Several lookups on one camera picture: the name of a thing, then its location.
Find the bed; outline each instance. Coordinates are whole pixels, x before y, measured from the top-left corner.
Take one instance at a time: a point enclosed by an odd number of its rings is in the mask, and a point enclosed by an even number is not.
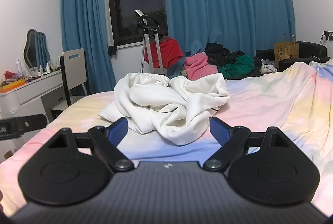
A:
[[[312,203],[327,216],[333,213],[333,60],[325,64],[295,63],[282,73],[227,81],[230,100],[216,116],[231,126],[264,132],[279,127],[318,167],[321,180]],[[108,126],[98,113],[113,101],[113,92],[81,99],[41,130],[11,158],[0,164],[1,204],[10,216],[26,201],[17,175],[28,159],[60,128],[85,132]],[[196,141],[177,146],[156,131],[145,135],[129,130],[118,148],[137,165],[139,161],[199,161],[202,165],[220,145],[209,129]]]

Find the green clothing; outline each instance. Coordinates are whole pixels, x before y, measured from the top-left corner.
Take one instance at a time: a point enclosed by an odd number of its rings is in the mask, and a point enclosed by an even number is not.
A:
[[[223,77],[228,80],[243,79],[254,69],[253,58],[242,55],[236,57],[236,59],[226,64],[223,67],[218,67],[217,71],[223,74]]]

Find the white chair backrest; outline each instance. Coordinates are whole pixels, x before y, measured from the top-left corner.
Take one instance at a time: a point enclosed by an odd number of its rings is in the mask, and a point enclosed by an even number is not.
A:
[[[87,81],[86,64],[84,61],[84,49],[75,49],[63,52],[65,73],[68,89]]]

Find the paper bag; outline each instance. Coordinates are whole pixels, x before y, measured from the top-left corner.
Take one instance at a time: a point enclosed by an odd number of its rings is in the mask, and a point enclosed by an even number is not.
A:
[[[279,61],[286,59],[298,59],[299,58],[299,45],[295,41],[282,42],[283,35],[280,43],[274,43],[274,56],[275,67],[279,68]]]

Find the black wall socket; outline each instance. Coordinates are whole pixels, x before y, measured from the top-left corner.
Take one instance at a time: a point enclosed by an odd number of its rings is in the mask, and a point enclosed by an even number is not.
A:
[[[330,36],[331,33],[333,34],[332,31],[324,31],[324,35],[326,37],[326,40],[333,40],[333,36],[332,35]]]

